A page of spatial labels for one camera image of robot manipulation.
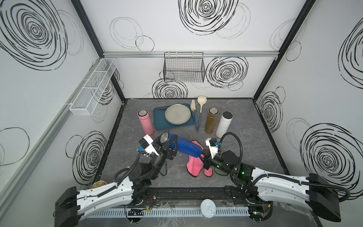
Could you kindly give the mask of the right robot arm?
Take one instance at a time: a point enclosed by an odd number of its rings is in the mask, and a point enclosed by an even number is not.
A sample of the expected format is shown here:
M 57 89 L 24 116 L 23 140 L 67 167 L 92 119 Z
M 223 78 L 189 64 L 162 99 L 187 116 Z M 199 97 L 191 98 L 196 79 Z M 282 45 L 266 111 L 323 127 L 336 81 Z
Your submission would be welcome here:
M 332 222 L 340 222 L 340 203 L 350 198 L 350 191 L 329 184 L 317 174 L 287 176 L 242 163 L 241 140 L 230 133 L 239 145 L 240 154 L 222 152 L 222 141 L 206 139 L 207 149 L 200 156 L 205 167 L 214 167 L 230 177 L 232 183 L 248 202 L 279 202 L 304 207 L 315 215 Z

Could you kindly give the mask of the pink microfiber cloth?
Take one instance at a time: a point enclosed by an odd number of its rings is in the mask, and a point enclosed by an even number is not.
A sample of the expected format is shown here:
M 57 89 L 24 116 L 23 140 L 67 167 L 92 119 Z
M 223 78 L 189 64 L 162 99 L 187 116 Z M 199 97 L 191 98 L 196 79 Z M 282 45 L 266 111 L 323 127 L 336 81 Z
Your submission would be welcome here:
M 192 177 L 197 177 L 199 175 L 199 173 L 201 172 L 201 170 L 204 170 L 204 175 L 206 177 L 213 176 L 212 168 L 211 167 L 209 169 L 204 168 L 204 164 L 200 158 L 195 158 L 193 156 L 188 156 L 188 157 L 189 157 L 189 161 L 186 164 L 186 168 L 187 168 L 188 173 Z

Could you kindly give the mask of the pink thermos steel lid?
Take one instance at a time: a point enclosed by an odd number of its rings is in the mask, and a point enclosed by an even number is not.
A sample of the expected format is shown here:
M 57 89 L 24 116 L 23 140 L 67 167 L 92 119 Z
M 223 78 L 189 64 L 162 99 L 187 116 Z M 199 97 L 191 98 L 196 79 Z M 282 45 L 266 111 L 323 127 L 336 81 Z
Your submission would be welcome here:
M 145 134 L 151 136 L 154 133 L 154 129 L 148 114 L 148 111 L 146 109 L 141 109 L 138 111 L 138 118 L 142 125 L 142 128 L 145 132 Z

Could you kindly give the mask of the blue thermos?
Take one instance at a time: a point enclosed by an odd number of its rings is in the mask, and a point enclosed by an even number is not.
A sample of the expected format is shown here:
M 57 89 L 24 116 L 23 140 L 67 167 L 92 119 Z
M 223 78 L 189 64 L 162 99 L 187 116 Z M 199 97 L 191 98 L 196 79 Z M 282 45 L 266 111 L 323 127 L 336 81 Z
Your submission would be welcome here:
M 176 134 L 171 133 L 170 131 L 165 131 L 161 136 L 161 144 L 165 149 L 165 144 Z M 194 144 L 183 137 L 178 136 L 178 149 L 177 152 L 182 152 L 188 156 L 193 156 L 195 158 L 199 158 L 202 154 L 203 148 L 199 145 Z

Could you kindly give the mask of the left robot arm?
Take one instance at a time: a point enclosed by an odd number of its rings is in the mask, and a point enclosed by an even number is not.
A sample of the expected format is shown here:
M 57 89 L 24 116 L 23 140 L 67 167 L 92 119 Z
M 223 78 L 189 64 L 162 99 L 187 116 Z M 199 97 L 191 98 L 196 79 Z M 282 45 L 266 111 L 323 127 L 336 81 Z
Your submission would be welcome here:
M 167 159 L 172 160 L 178 149 L 178 136 L 159 136 L 144 143 L 135 162 L 113 177 L 113 182 L 94 189 L 68 188 L 55 202 L 54 226 L 75 227 L 86 217 L 108 208 L 128 205 L 143 199 L 151 181 L 158 178 Z

